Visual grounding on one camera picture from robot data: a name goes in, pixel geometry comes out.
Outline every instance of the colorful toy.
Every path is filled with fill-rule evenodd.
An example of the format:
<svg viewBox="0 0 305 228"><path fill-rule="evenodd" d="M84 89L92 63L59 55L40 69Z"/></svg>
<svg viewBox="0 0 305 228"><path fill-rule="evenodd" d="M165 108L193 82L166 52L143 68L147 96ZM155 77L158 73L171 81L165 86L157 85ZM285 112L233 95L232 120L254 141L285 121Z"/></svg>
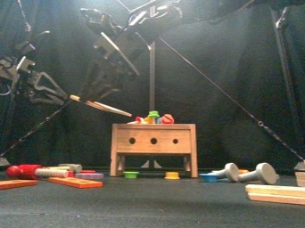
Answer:
<svg viewBox="0 0 305 228"><path fill-rule="evenodd" d="M159 118L158 111L151 110L147 114L147 118L151 119L151 120L149 120L151 122L150 124L157 124L157 118Z"/></svg>
<svg viewBox="0 0 305 228"><path fill-rule="evenodd" d="M79 189L103 187L102 182L83 180L83 179L74 178L74 177L67 177L67 178L51 177L50 181L52 183L59 183L59 184L63 184L63 185L67 185L70 187L79 188Z"/></svg>
<svg viewBox="0 0 305 228"><path fill-rule="evenodd" d="M36 180L11 180L0 182L0 190L12 189L36 185L39 181Z"/></svg>
<svg viewBox="0 0 305 228"><path fill-rule="evenodd" d="M67 177L74 177L74 172L72 171L68 171Z"/></svg>
<svg viewBox="0 0 305 228"><path fill-rule="evenodd" d="M159 116L155 110L149 112L146 118L137 117L137 120L129 122L127 124L163 124L171 125L174 124L174 117L170 114L166 114L163 117Z"/></svg>
<svg viewBox="0 0 305 228"><path fill-rule="evenodd" d="M210 174L199 174L199 176L202 177L202 180L205 182L217 182L218 175L214 174L214 173L210 173Z"/></svg>
<svg viewBox="0 0 305 228"><path fill-rule="evenodd" d="M248 169L238 169L238 172L240 172L240 175L241 175L241 174L249 173L249 170Z"/></svg>
<svg viewBox="0 0 305 228"><path fill-rule="evenodd" d="M11 166L7 169L5 174L11 178L38 180L40 177L47 176L67 177L68 171L43 168L42 165L20 165Z"/></svg>
<svg viewBox="0 0 305 228"><path fill-rule="evenodd" d="M82 174L92 174L92 173L95 173L94 170L88 170L88 169L82 170Z"/></svg>
<svg viewBox="0 0 305 228"><path fill-rule="evenodd" d="M161 124L163 125L171 125L174 124L174 117L171 117L170 114L166 114L162 118L161 118Z"/></svg>
<svg viewBox="0 0 305 228"><path fill-rule="evenodd" d="M137 179L139 172L134 171L125 171L126 179Z"/></svg>
<svg viewBox="0 0 305 228"><path fill-rule="evenodd" d="M167 179L167 180L179 180L179 173L178 172L166 172L165 179Z"/></svg>

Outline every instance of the red cylinder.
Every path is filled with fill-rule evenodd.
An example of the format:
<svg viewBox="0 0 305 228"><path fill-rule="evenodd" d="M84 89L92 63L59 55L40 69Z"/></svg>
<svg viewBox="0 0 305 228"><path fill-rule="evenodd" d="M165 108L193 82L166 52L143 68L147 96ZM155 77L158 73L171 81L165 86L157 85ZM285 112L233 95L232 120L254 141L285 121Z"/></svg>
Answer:
<svg viewBox="0 0 305 228"><path fill-rule="evenodd" d="M20 165L20 166L11 166L5 174L11 178L18 178L23 180L38 180L39 177L35 175L35 171L38 168L43 168L42 165Z"/></svg>

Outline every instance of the metal pole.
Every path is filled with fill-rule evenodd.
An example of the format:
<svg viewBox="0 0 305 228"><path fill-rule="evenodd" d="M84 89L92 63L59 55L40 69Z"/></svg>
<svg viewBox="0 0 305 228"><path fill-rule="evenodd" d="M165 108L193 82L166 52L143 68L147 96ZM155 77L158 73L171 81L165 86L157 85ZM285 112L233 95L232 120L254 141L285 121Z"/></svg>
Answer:
<svg viewBox="0 0 305 228"><path fill-rule="evenodd" d="M150 7L150 16L155 15L155 6ZM157 81L157 45L155 42L150 45L149 52L149 110L155 109L155 81Z"/></svg>
<svg viewBox="0 0 305 228"><path fill-rule="evenodd" d="M272 9L272 20L273 20L273 26L274 26L274 33L276 33L276 39L277 39L277 45L278 45L278 55L281 60L281 68L282 68L282 74L284 74L284 80L285 80L285 87L286 87L286 93L289 98L289 110L293 120L293 129L294 129L294 135L296 135L296 141L302 148L304 145L304 137L301 134L301 126L300 126L300 114L298 114L298 106L296 102L296 93L293 89L293 83L292 83L292 76L290 76L290 70L289 70L289 60L288 60L288 49L285 46L284 41L284 33L282 29L285 29L285 19L289 12L289 7L286 7L281 13L281 16L278 16L278 11Z"/></svg>

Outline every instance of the wooden plank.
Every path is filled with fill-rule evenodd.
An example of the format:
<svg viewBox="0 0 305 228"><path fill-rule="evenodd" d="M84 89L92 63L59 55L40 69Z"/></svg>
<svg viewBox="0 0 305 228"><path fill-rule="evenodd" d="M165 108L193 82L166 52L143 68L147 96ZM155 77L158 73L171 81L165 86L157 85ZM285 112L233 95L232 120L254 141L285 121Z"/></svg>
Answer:
<svg viewBox="0 0 305 228"><path fill-rule="evenodd" d="M0 190L27 187L38 184L38 180L11 180L0 182Z"/></svg>
<svg viewBox="0 0 305 228"><path fill-rule="evenodd" d="M83 180L74 177L66 177L66 178L50 177L50 181L79 189L98 188L103 186L102 182Z"/></svg>
<svg viewBox="0 0 305 228"><path fill-rule="evenodd" d="M305 198L296 196L248 193L248 198L254 201L305 205Z"/></svg>
<svg viewBox="0 0 305 228"><path fill-rule="evenodd" d="M245 191L248 191L248 193L254 193L254 194L270 194L270 195L296 196L296 197L305 198L305 188L292 187L292 186L249 184L245 187Z"/></svg>
<svg viewBox="0 0 305 228"><path fill-rule="evenodd" d="M82 102L79 96L71 95L71 99L76 102ZM117 109L117 108L114 108L114 107L111 107L103 103L91 102L91 101L82 102L82 103L90 105L91 107L96 108L98 110L104 110L104 111L108 111L108 112L113 112L113 113L117 113L117 114L121 114L121 115L129 116L129 117L133 116L133 114L130 114L129 112L119 110L119 109Z"/></svg>

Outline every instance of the black backdrop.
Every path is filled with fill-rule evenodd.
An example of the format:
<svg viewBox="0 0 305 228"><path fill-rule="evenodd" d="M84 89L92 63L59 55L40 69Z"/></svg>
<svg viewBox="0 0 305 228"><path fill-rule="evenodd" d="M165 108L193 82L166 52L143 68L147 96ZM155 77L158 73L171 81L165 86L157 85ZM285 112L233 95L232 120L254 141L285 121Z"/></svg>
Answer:
<svg viewBox="0 0 305 228"><path fill-rule="evenodd" d="M129 9L146 0L121 1ZM88 30L80 8L96 8L125 25L127 9L114 0L22 1L27 21L36 35L50 30L35 43L36 51L27 57L36 62L36 71L46 71L67 94L78 94L98 36ZM16 1L0 4L1 56L15 55L14 47L27 39L24 21ZM157 110L170 113L175 123L197 125L199 168L224 167L228 162L254 168L268 162L276 169L290 170L298 158L249 117L268 126L301 156L298 138L304 136L305 103L305 11L292 7L285 27L285 47L297 101L300 134L296 134L288 91L282 74L274 26L268 4L246 8L221 23L202 21L167 31L157 40ZM169 45L190 61L177 55ZM141 77L126 81L121 92L100 102L145 117L149 113L149 52L135 62ZM244 107L238 107L222 88ZM1 94L5 92L1 81ZM10 96L0 97L1 130L7 124ZM3 139L3 150L59 107L32 104L18 99L11 134ZM80 163L88 167L110 167L111 126L134 120L102 112L74 102L5 154L14 164ZM131 158L129 166L139 167L146 158ZM158 158L163 167L181 165L179 159Z"/></svg>

